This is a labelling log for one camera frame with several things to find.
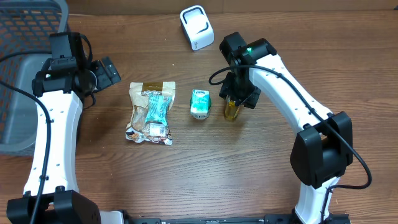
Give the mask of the yellow oil bottle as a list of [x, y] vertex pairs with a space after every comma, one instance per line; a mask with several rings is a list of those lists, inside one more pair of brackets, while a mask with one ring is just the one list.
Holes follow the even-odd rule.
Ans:
[[236, 106], [236, 102], [233, 101], [230, 96], [227, 96], [224, 106], [224, 118], [230, 121], [235, 120], [238, 117], [240, 108], [241, 105]]

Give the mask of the brown Pantree snack pouch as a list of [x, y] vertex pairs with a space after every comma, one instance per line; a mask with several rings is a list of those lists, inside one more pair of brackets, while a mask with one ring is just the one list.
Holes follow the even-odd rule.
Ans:
[[129, 95], [132, 116], [125, 137], [129, 141], [144, 141], [162, 145], [173, 143], [167, 115], [175, 99], [175, 82], [132, 82]]

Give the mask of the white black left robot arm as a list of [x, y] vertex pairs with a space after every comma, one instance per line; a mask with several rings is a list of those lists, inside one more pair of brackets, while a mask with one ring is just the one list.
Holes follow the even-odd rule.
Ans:
[[60, 55], [45, 61], [32, 81], [37, 135], [32, 168], [21, 198], [9, 200], [11, 223], [124, 223], [78, 191], [75, 150], [83, 101], [95, 88], [87, 58]]

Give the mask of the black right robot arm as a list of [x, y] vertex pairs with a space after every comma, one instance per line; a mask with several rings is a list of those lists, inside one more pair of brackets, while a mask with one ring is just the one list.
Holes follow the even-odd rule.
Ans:
[[220, 51], [230, 66], [220, 90], [224, 115], [235, 119], [240, 107], [255, 108], [264, 93], [295, 135], [290, 164], [301, 181], [299, 200], [290, 215], [266, 215], [265, 223], [349, 223], [347, 215], [329, 212], [327, 192], [353, 162], [349, 116], [334, 114], [314, 99], [266, 39], [248, 44], [234, 32], [224, 37]]

